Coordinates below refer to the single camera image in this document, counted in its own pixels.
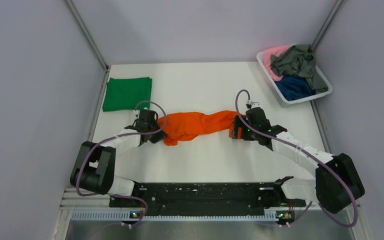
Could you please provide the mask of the orange t shirt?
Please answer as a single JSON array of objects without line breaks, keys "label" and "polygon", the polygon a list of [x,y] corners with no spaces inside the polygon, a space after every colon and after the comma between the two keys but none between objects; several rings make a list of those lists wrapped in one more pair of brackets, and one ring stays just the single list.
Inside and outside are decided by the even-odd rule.
[{"label": "orange t shirt", "polygon": [[231,129],[236,111],[222,110],[212,114],[201,112],[176,112],[157,119],[166,136],[163,142],[167,146],[176,146],[179,142],[192,141],[198,136],[208,135]]}]

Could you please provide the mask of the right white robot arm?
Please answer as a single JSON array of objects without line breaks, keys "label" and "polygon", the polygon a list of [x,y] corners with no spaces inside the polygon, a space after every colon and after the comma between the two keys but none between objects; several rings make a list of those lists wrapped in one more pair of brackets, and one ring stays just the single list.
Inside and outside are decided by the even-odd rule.
[{"label": "right white robot arm", "polygon": [[312,175],[312,179],[292,177],[273,192],[279,206],[293,199],[316,201],[329,213],[336,214],[359,199],[366,190],[352,158],[334,155],[314,148],[295,138],[280,125],[272,125],[262,108],[249,109],[236,115],[229,130],[232,139],[256,141],[274,153],[295,162]]}]

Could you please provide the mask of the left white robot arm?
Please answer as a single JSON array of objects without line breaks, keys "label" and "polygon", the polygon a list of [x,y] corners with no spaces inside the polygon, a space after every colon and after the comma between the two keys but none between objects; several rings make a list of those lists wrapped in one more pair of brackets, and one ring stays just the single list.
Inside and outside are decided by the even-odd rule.
[{"label": "left white robot arm", "polygon": [[83,142],[70,175],[70,184],[89,191],[88,195],[118,195],[127,206],[136,206],[141,194],[134,189],[133,180],[116,175],[116,159],[146,142],[161,141],[166,134],[157,119],[155,111],[144,108],[138,111],[132,125],[115,136],[101,143]]}]

